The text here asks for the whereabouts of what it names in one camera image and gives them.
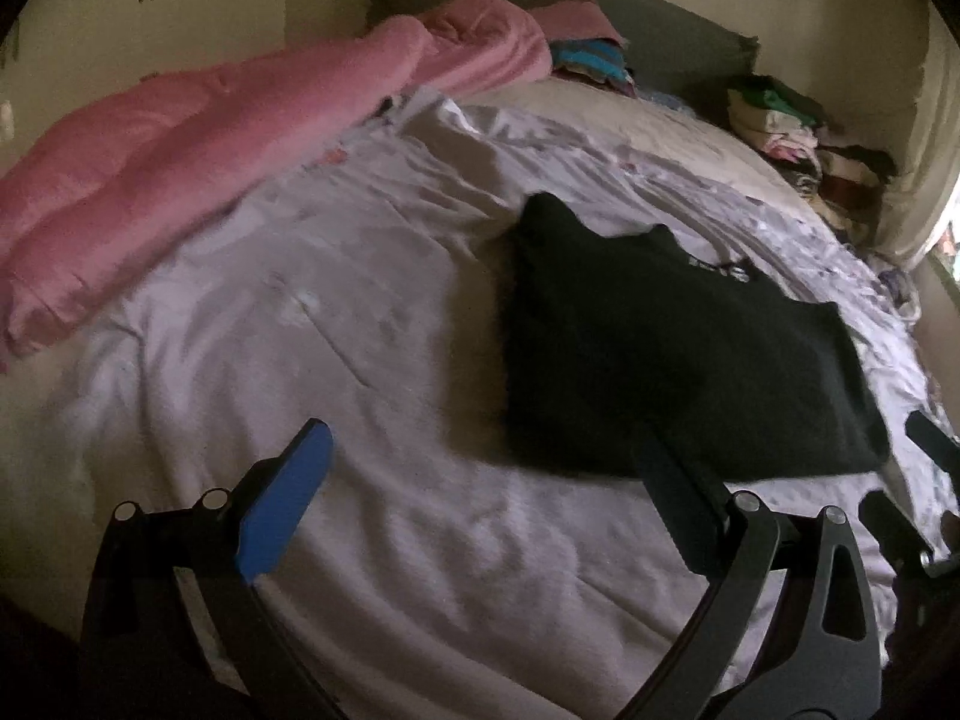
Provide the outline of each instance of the folded clothes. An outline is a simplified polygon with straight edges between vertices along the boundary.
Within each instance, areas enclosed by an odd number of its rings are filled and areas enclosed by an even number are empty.
[[[803,122],[796,116],[750,105],[736,89],[728,89],[727,98],[730,101],[730,118],[737,119],[743,127],[757,132],[794,132],[803,127]]]
[[[826,111],[816,100],[791,89],[773,76],[742,76],[733,81],[731,88],[741,93],[748,105],[794,116],[805,127],[819,127],[827,120]]]
[[[827,143],[821,143],[822,151],[830,151],[838,156],[847,159],[856,160],[866,165],[874,175],[880,180],[880,183],[886,184],[896,175],[896,162],[886,151],[878,148],[866,148],[866,146],[831,146]]]
[[[556,40],[550,44],[550,56],[555,73],[610,86],[629,98],[637,96],[623,49],[611,40]]]
[[[808,127],[801,127],[785,133],[761,132],[746,127],[738,118],[733,116],[730,119],[730,126],[741,140],[760,153],[772,156],[771,151],[774,151],[774,149],[786,148],[798,153],[798,156],[806,156],[816,161],[817,139]]]
[[[877,178],[877,174],[856,159],[848,159],[834,151],[826,151],[825,149],[817,151],[817,156],[823,166],[824,175],[835,175],[837,178],[845,178],[848,181],[853,181],[854,184],[862,184],[866,187],[880,186],[880,179]]]
[[[803,160],[805,152],[803,148],[791,146],[790,143],[777,143],[776,146],[767,149],[767,156],[771,159],[784,160],[796,165],[800,160]]]
[[[848,211],[866,210],[880,202],[882,187],[866,186],[842,178],[839,175],[825,175],[820,184],[820,194]]]
[[[767,157],[767,161],[804,200],[809,202],[817,196],[821,179],[819,165],[808,159],[794,163]]]

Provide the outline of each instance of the bed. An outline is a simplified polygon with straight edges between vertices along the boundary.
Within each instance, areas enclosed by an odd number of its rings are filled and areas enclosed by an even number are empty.
[[[376,0],[372,20],[389,1]],[[634,1],[634,13],[649,4]],[[642,12],[664,9],[671,25],[689,23],[659,1]],[[311,137],[309,158],[204,217],[0,383],[2,589],[41,619],[78,632],[118,502],[157,511],[231,488],[319,416],[333,427],[334,469],[258,590],[349,715],[616,714],[706,582],[683,567],[641,483],[522,469],[507,450],[503,234],[533,191],[558,194],[605,235],[664,223],[703,260],[749,256],[788,295],[837,302],[893,458],[876,474],[750,488],[781,511],[834,504],[851,516],[882,488],[937,538],[953,503],[902,429],[929,407],[907,329],[870,269],[728,133],[548,77],[479,93],[421,88],[333,138]],[[888,634],[893,571],[853,527]],[[723,686],[749,671],[776,583],[769,590]]]

